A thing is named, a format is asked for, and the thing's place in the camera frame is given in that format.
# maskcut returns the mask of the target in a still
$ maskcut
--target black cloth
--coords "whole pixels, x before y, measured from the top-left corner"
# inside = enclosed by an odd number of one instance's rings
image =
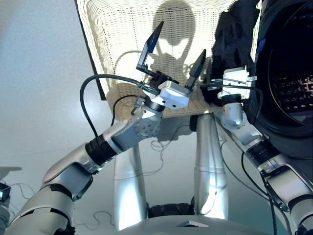
[[[258,0],[238,0],[228,12],[221,13],[212,47],[211,79],[222,78],[226,69],[245,65],[251,75],[255,73],[250,51],[253,28],[260,13],[257,3]]]

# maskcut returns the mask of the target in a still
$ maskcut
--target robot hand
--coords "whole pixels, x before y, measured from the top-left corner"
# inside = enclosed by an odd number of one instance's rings
[[[223,109],[215,114],[217,123],[260,172],[270,200],[287,215],[296,234],[310,234],[313,232],[313,184],[247,120],[241,105],[246,91],[239,88],[248,79],[251,78],[243,68],[236,68],[224,72],[223,85],[212,85],[223,88],[218,94]]]
[[[148,52],[153,51],[162,24],[163,22],[146,42],[137,66],[137,69],[153,77],[150,85],[136,83],[147,96],[138,98],[138,107],[128,120],[111,126],[102,135],[79,146],[53,165],[45,174],[41,189],[23,206],[6,235],[74,234],[71,226],[73,202],[80,199],[92,184],[92,176],[115,155],[137,145],[145,138],[156,136],[165,107],[178,109],[188,105],[188,96],[204,65],[205,50],[193,65],[185,87],[159,71],[149,71],[143,64]],[[96,77],[101,75],[95,75],[86,81]]]

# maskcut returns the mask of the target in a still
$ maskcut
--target white wicker basket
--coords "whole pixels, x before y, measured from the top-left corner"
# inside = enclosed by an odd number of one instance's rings
[[[151,70],[159,70],[181,84],[189,77],[191,64],[207,49],[211,56],[219,15],[234,0],[77,0],[78,12],[88,47],[98,74],[109,73],[138,81],[147,77],[137,71],[141,50],[154,28],[164,21],[153,55],[147,59]],[[255,54],[258,24],[254,29],[251,54]],[[110,108],[121,96],[143,95],[132,84],[101,79]],[[127,118],[135,98],[126,98],[116,106],[116,118]],[[164,117],[201,114],[218,109],[207,104],[197,83],[189,106],[165,109]]]

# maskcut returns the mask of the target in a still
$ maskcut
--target black cable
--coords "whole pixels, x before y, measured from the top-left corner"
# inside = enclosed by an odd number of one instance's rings
[[[274,235],[277,235],[277,223],[276,223],[276,215],[275,215],[275,210],[274,210],[274,203],[273,203],[273,199],[271,198],[271,196],[266,193],[265,191],[263,191],[257,184],[256,182],[249,176],[249,174],[247,173],[246,171],[246,168],[245,168],[245,165],[244,165],[244,155],[245,153],[243,152],[241,154],[241,167],[244,171],[244,173],[246,174],[246,176],[248,177],[248,179],[250,179],[250,181],[254,184],[254,186],[256,186],[258,188],[258,190],[263,193],[265,196],[268,197],[268,200],[269,200],[269,204],[270,204],[270,210],[271,210],[271,215],[272,215],[272,220],[273,220],[273,231],[274,231]],[[265,179],[262,175],[260,175],[261,178],[262,178],[262,181],[264,183],[264,186],[266,188],[266,182],[265,182]]]
[[[245,86],[234,86],[234,85],[216,85],[216,84],[206,84],[205,86],[207,86],[207,87],[220,87],[220,88],[226,87],[226,88],[236,88],[236,89],[246,89],[246,90],[256,91],[259,94],[260,104],[259,104],[258,111],[257,111],[253,121],[251,122],[251,124],[254,125],[256,119],[259,117],[259,115],[261,113],[261,108],[262,108],[263,100],[264,100],[264,94],[259,88],[245,87]]]
[[[240,180],[234,173],[233,171],[230,169],[230,167],[226,164],[225,162],[225,159],[223,157],[223,162],[226,166],[226,168],[229,170],[229,172],[235,177],[236,180],[238,180],[241,184],[243,184],[244,186],[246,186],[248,189],[250,189],[251,191],[253,191],[254,193],[256,193],[257,195],[259,195],[260,197],[264,198],[265,200],[267,200],[268,202],[270,202],[270,199],[266,198],[265,196],[263,196],[262,194],[258,193],[257,191],[255,191],[254,189],[252,189],[251,187],[249,187],[248,185],[246,185],[242,180]],[[276,204],[274,204],[274,206],[280,211],[280,213],[282,214],[283,218],[284,218],[284,221],[285,221],[285,224],[286,224],[286,227],[287,227],[287,231],[288,231],[288,234],[289,235],[292,235],[292,232],[291,232],[291,227],[290,227],[290,223],[289,223],[289,220],[287,218],[287,216],[285,215],[285,213],[279,208],[279,206],[277,206]]]
[[[254,180],[253,180],[253,179],[249,176],[249,174],[247,173],[246,168],[245,168],[245,165],[244,165],[244,155],[245,155],[245,153],[243,152],[243,153],[241,154],[241,167],[242,167],[244,173],[246,174],[246,176],[248,177],[248,179],[254,184],[254,186],[255,186],[262,194],[264,194],[265,196],[268,196],[268,194],[267,194],[263,189],[261,189],[261,188],[256,184],[256,182],[254,182]]]
[[[232,172],[232,170],[229,168],[229,166],[227,165],[227,163],[226,163],[226,161],[225,161],[225,159],[224,159],[223,156],[222,156],[222,158],[223,158],[223,162],[224,162],[226,168],[228,169],[228,171],[230,172],[230,174],[232,174],[232,176],[233,176],[236,180],[238,180],[241,184],[243,184],[244,186],[246,186],[248,189],[250,189],[251,191],[253,191],[253,192],[256,193],[257,195],[259,195],[260,197],[262,197],[262,198],[264,198],[265,200],[269,201],[268,198],[266,198],[265,196],[263,196],[262,194],[260,194],[259,192],[257,192],[256,190],[254,190],[253,188],[251,188],[250,186],[248,186],[247,184],[245,184],[242,180],[240,180],[240,179],[234,174],[234,172]]]
[[[138,87],[141,87],[142,86],[142,83],[141,82],[138,82],[134,79],[131,79],[131,78],[127,78],[127,77],[122,77],[122,76],[117,76],[117,75],[111,75],[111,74],[98,74],[98,75],[93,75],[93,76],[90,76],[89,78],[87,78],[81,88],[80,88],[80,93],[79,93],[79,99],[80,99],[80,104],[82,106],[82,110],[83,110],[83,113],[95,135],[95,137],[98,137],[98,133],[96,131],[96,129],[94,128],[94,125],[87,113],[87,110],[86,110],[86,107],[85,107],[85,102],[84,102],[84,92],[85,92],[85,88],[87,86],[87,84],[89,82],[91,82],[92,80],[95,80],[95,79],[98,79],[98,78],[110,78],[110,79],[116,79],[116,80],[121,80],[121,81],[125,81],[125,82],[130,82],[130,83],[133,83],[135,84],[136,86]]]
[[[261,175],[261,178],[262,178],[262,181],[263,181],[265,188],[267,188],[267,184],[266,184],[265,179],[262,175]],[[273,200],[271,197],[268,197],[268,198],[269,198],[270,211],[271,211],[272,220],[273,220],[273,231],[274,231],[274,235],[277,235],[277,223],[276,223],[276,215],[275,215],[275,210],[274,210],[274,203],[273,203]]]
[[[124,98],[127,98],[127,97],[138,97],[138,96],[137,96],[137,95],[134,95],[134,94],[128,94],[128,95],[125,95],[125,96],[120,97],[119,99],[117,99],[117,100],[114,102],[113,107],[112,107],[112,121],[111,121],[111,126],[114,125],[114,121],[115,121],[115,107],[116,107],[117,103],[118,103],[120,100],[122,100],[122,99],[124,99]]]

